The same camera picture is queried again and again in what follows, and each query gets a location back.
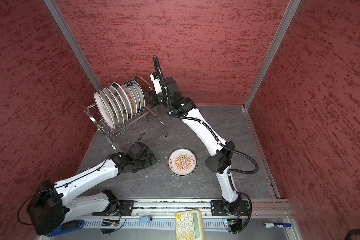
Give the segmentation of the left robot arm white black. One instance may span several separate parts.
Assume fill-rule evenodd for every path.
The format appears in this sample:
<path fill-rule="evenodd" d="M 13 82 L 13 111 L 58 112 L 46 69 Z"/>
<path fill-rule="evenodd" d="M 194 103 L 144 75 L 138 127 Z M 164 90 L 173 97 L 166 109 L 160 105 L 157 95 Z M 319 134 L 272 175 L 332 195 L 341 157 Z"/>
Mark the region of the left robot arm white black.
<path fill-rule="evenodd" d="M 26 208 L 37 235 L 47 235 L 63 223 L 87 214 L 121 216 L 123 208 L 110 190 L 83 197 L 92 187 L 123 173 L 136 173 L 154 166 L 149 147 L 136 142 L 127 153 L 113 153 L 100 164 L 65 180 L 41 182 Z"/>

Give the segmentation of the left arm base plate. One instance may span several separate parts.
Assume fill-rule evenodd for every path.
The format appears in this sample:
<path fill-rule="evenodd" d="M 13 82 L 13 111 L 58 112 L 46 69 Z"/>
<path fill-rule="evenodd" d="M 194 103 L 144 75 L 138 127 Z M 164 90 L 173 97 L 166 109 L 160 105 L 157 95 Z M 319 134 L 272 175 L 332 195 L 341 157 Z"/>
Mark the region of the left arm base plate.
<path fill-rule="evenodd" d="M 111 201 L 106 209 L 102 212 L 91 213 L 92 216 L 121 216 L 125 214 L 127 217 L 132 215 L 132 210 L 134 207 L 134 200 L 118 200 Z"/>

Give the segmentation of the stainless steel dish rack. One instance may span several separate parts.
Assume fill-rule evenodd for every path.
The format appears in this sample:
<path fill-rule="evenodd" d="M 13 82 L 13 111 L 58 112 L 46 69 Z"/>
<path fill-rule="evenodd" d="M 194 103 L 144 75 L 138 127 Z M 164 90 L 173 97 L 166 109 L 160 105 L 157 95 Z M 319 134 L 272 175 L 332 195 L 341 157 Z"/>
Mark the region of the stainless steel dish rack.
<path fill-rule="evenodd" d="M 112 83 L 94 93 L 95 102 L 84 112 L 115 152 L 125 152 L 135 142 L 149 145 L 169 135 L 159 108 L 148 102 L 151 84 L 141 76 Z"/>

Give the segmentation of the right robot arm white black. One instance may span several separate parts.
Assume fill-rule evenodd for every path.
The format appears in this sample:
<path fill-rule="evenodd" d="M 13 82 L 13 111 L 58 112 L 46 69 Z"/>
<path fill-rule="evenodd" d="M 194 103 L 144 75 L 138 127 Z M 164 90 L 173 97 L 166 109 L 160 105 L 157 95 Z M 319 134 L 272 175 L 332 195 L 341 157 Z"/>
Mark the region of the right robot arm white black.
<path fill-rule="evenodd" d="M 170 117 L 185 123 L 203 142 L 210 154 L 205 164 L 219 181 L 224 212 L 229 216 L 236 215 L 240 211 L 242 198 L 234 190 L 233 180 L 229 175 L 235 145 L 225 141 L 211 128 L 190 98 L 182 97 L 173 78 L 161 81 L 155 73 L 150 78 L 154 90 L 147 93 L 148 102 L 153 106 L 165 106 Z"/>

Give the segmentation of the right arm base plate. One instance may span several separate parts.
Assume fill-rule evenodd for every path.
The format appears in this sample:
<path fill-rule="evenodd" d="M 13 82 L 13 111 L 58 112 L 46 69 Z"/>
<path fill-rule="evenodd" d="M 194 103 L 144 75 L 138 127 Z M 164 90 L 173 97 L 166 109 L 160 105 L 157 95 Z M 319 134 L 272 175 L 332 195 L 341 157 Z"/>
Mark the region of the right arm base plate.
<path fill-rule="evenodd" d="M 233 203 L 228 203 L 225 200 L 210 201 L 212 216 L 244 216 L 250 215 L 249 202 L 238 199 Z"/>

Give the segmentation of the orange patterned white plate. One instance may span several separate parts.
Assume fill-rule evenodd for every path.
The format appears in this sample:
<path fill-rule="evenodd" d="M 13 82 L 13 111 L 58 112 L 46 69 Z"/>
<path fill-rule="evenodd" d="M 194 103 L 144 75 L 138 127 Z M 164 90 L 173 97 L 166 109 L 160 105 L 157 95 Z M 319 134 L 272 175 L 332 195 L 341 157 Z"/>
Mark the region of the orange patterned white plate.
<path fill-rule="evenodd" d="M 176 149 L 168 157 L 169 170 L 176 176 L 188 176 L 196 170 L 197 166 L 197 156 L 189 149 Z"/>

